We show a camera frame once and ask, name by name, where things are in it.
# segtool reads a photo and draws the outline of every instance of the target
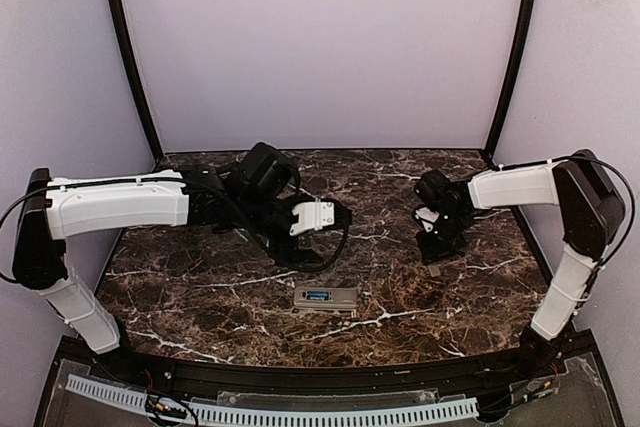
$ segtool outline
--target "brown marble surface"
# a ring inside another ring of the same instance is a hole
[[[456,180],[483,169],[473,151],[289,152],[306,191],[354,213],[342,257],[320,274],[273,265],[242,231],[207,227],[125,232],[98,297],[143,352],[253,366],[390,365],[511,348],[546,290],[508,210],[466,232],[464,257],[420,262],[412,191],[431,168]],[[169,155],[162,167],[222,165],[237,153]],[[338,233],[318,233],[329,251]],[[355,318],[293,308],[295,286],[357,287]]]

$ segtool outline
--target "white panel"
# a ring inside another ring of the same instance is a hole
[[[481,147],[520,0],[125,0],[167,151]]]
[[[638,196],[640,0],[536,0],[497,160],[583,147],[622,170]],[[525,211],[552,266],[562,252],[557,208]],[[627,425],[640,425],[640,224],[577,317],[593,329]]]
[[[118,52],[107,0],[0,0],[0,208],[36,167],[70,177],[119,176],[153,165]],[[0,232],[11,271],[15,217]],[[114,232],[80,236],[69,255],[96,285]],[[33,425],[60,335],[34,292],[0,282],[1,424]]]

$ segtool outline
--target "robotic arm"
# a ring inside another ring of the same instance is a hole
[[[295,194],[279,198],[293,178]],[[300,194],[297,168],[279,151],[257,144],[240,163],[222,169],[165,170],[137,177],[74,180],[33,172],[19,220],[15,283],[37,291],[98,354],[121,346],[121,329],[78,277],[65,239],[139,225],[244,227],[278,265],[319,271],[339,255],[351,213],[339,202]],[[298,246],[313,230],[343,230],[327,262]],[[268,246],[258,237],[268,239]]]
[[[416,235],[423,263],[455,254],[462,232],[478,209],[514,205],[559,205],[565,247],[549,291],[520,337],[517,370],[530,376],[549,365],[562,333],[594,280],[625,208],[611,179],[589,150],[565,161],[507,167],[451,182],[438,170],[415,187],[424,206],[414,211],[423,230]]]

